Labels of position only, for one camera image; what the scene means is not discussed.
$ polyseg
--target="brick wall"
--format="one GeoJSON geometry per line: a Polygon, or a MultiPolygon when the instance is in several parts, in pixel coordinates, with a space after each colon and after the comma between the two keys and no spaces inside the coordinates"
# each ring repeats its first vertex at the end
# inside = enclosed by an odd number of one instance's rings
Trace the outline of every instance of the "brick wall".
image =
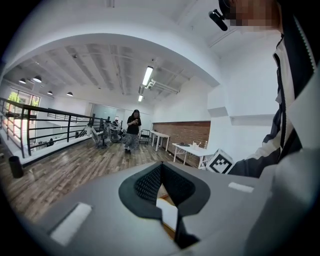
{"type": "MultiPolygon", "coordinates": [[[[153,130],[170,135],[168,151],[174,154],[176,147],[173,146],[172,143],[184,142],[186,144],[192,144],[192,142],[196,142],[197,144],[201,143],[200,147],[203,148],[206,141],[209,141],[210,125],[210,121],[157,122],[153,124],[153,130]]],[[[165,148],[166,145],[167,139],[163,138],[162,146],[165,148]]],[[[186,163],[193,167],[198,167],[199,160],[198,156],[189,153],[186,157],[186,163]]]]}

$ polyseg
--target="camera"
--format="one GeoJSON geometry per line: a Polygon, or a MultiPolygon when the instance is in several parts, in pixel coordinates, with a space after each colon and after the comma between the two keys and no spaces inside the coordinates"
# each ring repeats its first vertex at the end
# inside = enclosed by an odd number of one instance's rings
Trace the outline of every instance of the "camera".
{"type": "Polygon", "coordinates": [[[218,12],[217,9],[214,9],[213,11],[209,12],[209,17],[211,20],[215,22],[219,26],[219,28],[223,31],[227,31],[228,27],[224,23],[225,18],[218,12]]]}

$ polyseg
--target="white sticker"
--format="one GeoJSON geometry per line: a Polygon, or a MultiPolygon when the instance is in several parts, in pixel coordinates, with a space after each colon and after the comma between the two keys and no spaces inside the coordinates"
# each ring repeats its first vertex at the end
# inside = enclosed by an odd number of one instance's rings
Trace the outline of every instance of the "white sticker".
{"type": "Polygon", "coordinates": [[[80,202],[55,228],[50,237],[58,244],[66,246],[80,229],[80,226],[87,219],[91,211],[92,207],[90,205],[80,202]]]}
{"type": "Polygon", "coordinates": [[[235,189],[235,190],[239,190],[242,192],[247,192],[247,193],[251,193],[252,191],[254,191],[254,188],[251,186],[246,186],[246,185],[241,185],[235,182],[231,182],[228,185],[229,188],[235,189]]]}

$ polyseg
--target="black top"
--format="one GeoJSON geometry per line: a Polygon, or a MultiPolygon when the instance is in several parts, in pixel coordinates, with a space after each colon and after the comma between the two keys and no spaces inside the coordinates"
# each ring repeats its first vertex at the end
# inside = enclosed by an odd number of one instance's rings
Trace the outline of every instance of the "black top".
{"type": "Polygon", "coordinates": [[[138,123],[128,125],[128,130],[126,131],[127,134],[138,134],[139,133],[139,126],[141,126],[141,120],[139,117],[134,118],[134,117],[129,116],[128,121],[126,123],[127,124],[131,123],[132,121],[134,121],[136,119],[138,119],[138,123]]]}

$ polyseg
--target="chair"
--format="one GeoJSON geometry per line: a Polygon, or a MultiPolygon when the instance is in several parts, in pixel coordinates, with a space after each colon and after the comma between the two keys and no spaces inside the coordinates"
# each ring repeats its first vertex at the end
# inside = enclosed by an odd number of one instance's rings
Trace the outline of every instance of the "chair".
{"type": "Polygon", "coordinates": [[[150,140],[150,130],[141,130],[139,142],[144,142],[148,144],[150,140]]]}

